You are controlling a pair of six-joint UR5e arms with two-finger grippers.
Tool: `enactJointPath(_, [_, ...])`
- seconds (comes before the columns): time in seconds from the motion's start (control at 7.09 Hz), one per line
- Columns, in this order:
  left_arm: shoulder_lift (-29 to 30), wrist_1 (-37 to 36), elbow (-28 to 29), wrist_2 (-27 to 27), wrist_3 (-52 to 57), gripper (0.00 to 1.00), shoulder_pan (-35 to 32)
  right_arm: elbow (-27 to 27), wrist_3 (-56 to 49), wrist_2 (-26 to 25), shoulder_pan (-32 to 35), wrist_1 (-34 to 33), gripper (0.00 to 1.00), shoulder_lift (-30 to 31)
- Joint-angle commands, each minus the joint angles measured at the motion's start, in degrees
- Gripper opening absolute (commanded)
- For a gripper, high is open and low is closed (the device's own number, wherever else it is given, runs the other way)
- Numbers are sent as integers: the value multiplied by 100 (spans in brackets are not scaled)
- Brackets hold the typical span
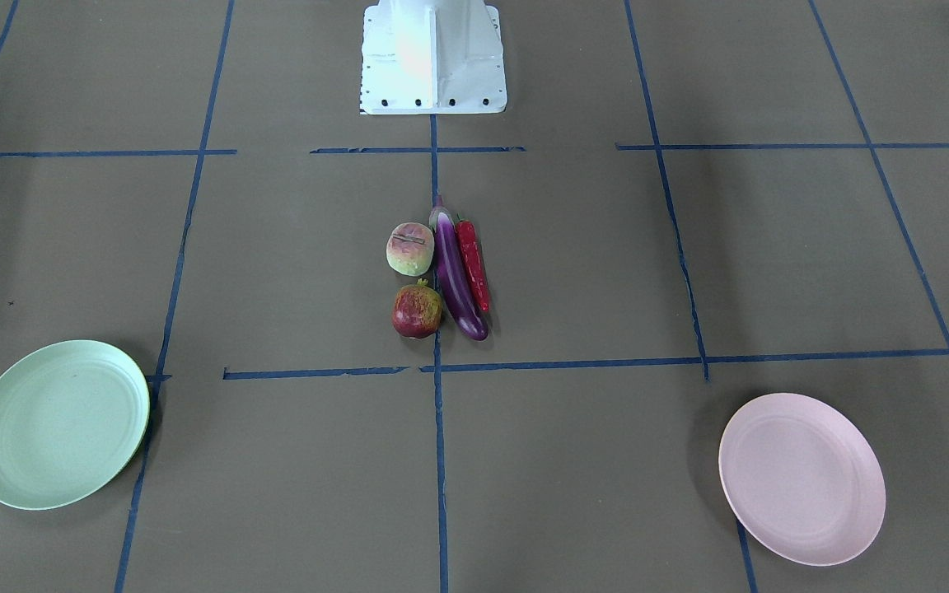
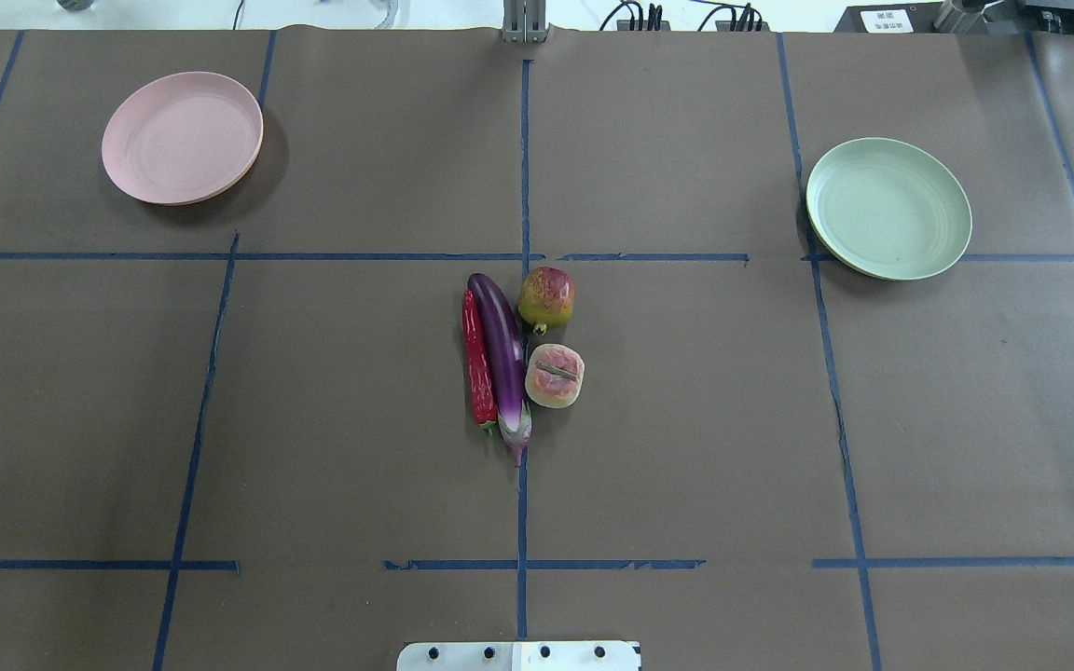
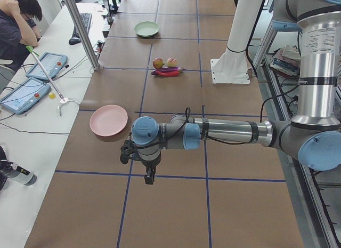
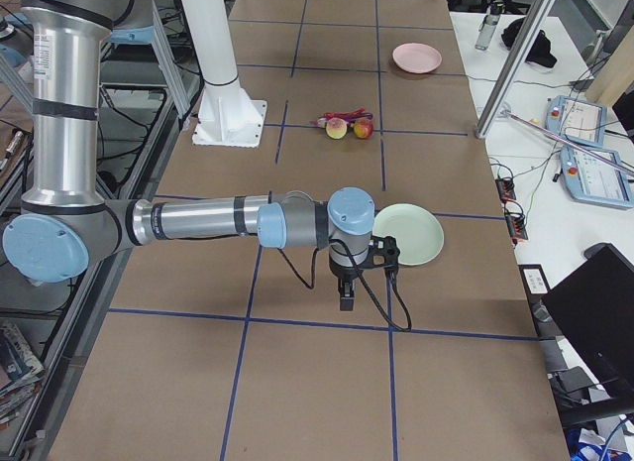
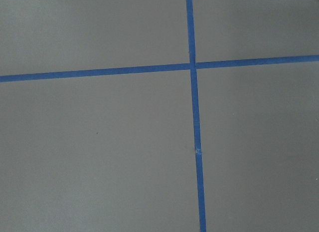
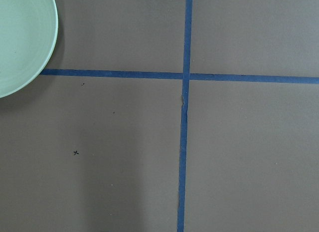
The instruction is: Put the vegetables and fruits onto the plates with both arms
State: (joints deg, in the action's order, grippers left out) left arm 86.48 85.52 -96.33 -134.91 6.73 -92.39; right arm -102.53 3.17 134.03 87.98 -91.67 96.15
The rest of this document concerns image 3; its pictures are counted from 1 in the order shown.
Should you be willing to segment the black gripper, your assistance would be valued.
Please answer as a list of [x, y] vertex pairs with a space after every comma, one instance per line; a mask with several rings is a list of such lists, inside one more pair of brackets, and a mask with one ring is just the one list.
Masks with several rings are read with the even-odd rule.
[[[138, 153], [135, 143], [132, 140], [125, 140], [120, 148], [120, 161], [122, 164], [127, 164], [129, 160], [138, 161]], [[147, 167], [144, 181], [146, 185], [152, 185], [155, 181], [155, 167]]]

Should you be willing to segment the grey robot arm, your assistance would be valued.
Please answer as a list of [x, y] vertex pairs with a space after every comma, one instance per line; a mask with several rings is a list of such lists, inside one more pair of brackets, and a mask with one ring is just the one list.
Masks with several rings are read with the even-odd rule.
[[136, 119], [120, 151], [123, 164], [140, 161], [153, 184], [163, 149], [196, 149], [210, 139], [229, 145], [260, 143], [317, 171], [340, 164], [340, 122], [334, 98], [340, 61], [340, 0], [274, 0], [276, 31], [301, 31], [297, 114], [289, 121], [242, 122], [177, 115], [168, 123]]

